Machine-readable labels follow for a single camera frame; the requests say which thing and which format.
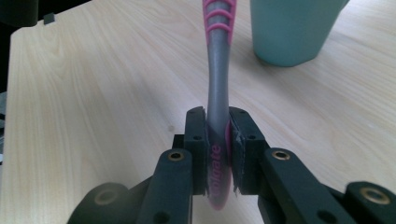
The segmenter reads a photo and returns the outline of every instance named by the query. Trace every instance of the teal container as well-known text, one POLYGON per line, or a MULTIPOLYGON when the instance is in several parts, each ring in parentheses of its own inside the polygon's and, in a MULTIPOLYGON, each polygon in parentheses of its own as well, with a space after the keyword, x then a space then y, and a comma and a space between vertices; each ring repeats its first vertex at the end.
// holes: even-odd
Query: teal container
POLYGON ((250 0, 253 49, 263 61, 295 66, 314 59, 348 0, 250 0))

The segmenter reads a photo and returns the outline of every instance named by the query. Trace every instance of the light wood surface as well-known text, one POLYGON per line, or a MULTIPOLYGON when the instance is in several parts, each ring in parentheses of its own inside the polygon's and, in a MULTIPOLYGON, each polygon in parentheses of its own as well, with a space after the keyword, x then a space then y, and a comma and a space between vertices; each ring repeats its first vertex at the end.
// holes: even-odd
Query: light wood surface
MULTIPOLYGON (((237 8, 230 103, 270 146, 295 152, 324 184, 367 180, 396 192, 396 2, 351 1, 319 56, 259 63, 249 1, 237 8)), ((206 106, 200 1, 94 0, 12 36, 0 223, 65 223, 92 188, 152 175, 206 106)), ((257 198, 232 192, 193 223, 262 223, 257 198)))

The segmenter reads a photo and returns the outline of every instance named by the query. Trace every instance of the toothbrush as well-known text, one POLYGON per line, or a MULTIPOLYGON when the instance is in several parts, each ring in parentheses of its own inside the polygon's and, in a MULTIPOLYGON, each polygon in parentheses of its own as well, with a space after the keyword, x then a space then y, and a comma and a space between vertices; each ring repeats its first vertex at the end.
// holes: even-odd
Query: toothbrush
POLYGON ((204 22, 209 63, 207 134, 210 148, 207 191, 212 207, 220 210, 227 202, 231 183, 230 115, 228 64, 233 37, 236 0, 204 0, 204 22))

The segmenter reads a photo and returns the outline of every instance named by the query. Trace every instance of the black object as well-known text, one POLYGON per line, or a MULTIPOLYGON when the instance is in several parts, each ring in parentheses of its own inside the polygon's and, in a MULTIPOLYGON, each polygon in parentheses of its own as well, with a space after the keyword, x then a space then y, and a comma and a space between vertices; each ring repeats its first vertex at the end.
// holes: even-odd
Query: black object
MULTIPOLYGON (((230 107, 230 118, 234 190, 259 196, 265 224, 396 223, 389 190, 368 182, 349 184, 345 194, 326 187, 291 151, 270 148, 248 112, 230 107)), ((111 183, 91 190, 68 223, 191 223, 191 196, 205 193, 207 146, 205 111, 196 107, 151 178, 129 190, 111 183)))
POLYGON ((55 22, 55 14, 53 12, 51 12, 47 15, 44 15, 43 20, 44 20, 44 25, 55 22))
POLYGON ((0 0, 0 21, 16 27, 35 26, 38 0, 0 0))

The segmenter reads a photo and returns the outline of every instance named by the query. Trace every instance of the pink rubber grip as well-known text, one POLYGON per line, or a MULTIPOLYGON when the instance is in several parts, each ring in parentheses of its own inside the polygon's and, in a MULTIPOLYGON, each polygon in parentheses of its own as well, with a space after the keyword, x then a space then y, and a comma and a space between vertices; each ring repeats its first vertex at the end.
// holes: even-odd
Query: pink rubber grip
POLYGON ((228 32, 228 44, 231 45, 233 40, 233 24, 235 21, 235 11, 236 11, 236 0, 204 0, 203 1, 203 11, 204 11, 204 24, 205 24, 205 34, 206 34, 206 44, 209 44, 209 32, 215 29, 222 29, 228 32), (230 11, 224 9, 215 9, 207 13, 207 6, 214 2, 224 2, 230 6, 230 11), (210 18, 214 16, 224 16, 229 20, 229 24, 225 23, 214 23, 208 25, 210 18))

